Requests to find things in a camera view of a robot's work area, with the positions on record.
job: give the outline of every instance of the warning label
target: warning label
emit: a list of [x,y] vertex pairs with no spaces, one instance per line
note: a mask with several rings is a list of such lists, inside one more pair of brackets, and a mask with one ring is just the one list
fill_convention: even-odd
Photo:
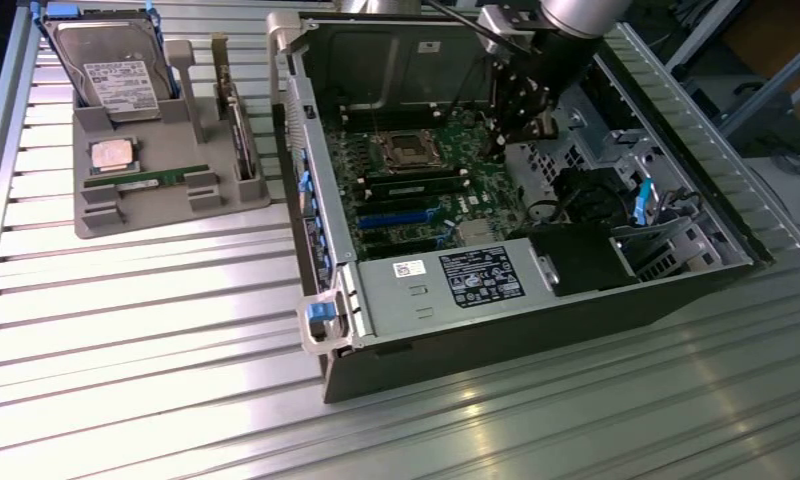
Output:
[[158,108],[146,62],[87,63],[84,67],[108,113]]
[[439,257],[457,304],[474,307],[525,296],[505,247]]

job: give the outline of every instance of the slotted aluminum table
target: slotted aluminum table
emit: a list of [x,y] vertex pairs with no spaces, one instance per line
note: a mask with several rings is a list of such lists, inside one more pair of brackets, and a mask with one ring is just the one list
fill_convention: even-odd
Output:
[[274,204],[75,237],[71,86],[22,9],[0,84],[0,479],[800,478],[800,237],[627,29],[609,42],[777,266],[650,328],[325,405],[265,17],[331,5],[156,3],[167,38],[196,42],[199,94],[210,33],[231,36]]

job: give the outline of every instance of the hard drive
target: hard drive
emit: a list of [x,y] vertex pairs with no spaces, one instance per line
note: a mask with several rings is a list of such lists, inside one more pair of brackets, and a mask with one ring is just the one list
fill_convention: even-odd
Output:
[[42,26],[83,106],[103,106],[114,122],[159,118],[176,84],[148,12],[48,9]]

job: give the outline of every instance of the power supply label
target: power supply label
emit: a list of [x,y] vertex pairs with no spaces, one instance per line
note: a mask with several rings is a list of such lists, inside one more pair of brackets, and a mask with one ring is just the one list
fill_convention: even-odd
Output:
[[443,255],[442,268],[462,308],[525,296],[505,247]]

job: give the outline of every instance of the robotic arm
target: robotic arm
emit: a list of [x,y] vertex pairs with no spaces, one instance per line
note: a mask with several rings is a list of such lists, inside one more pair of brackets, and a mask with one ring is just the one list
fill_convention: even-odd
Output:
[[493,56],[485,153],[498,157],[509,143],[557,138],[553,112],[561,94],[581,78],[631,0],[541,0],[531,10],[487,5],[478,23],[437,0],[425,1],[478,32]]

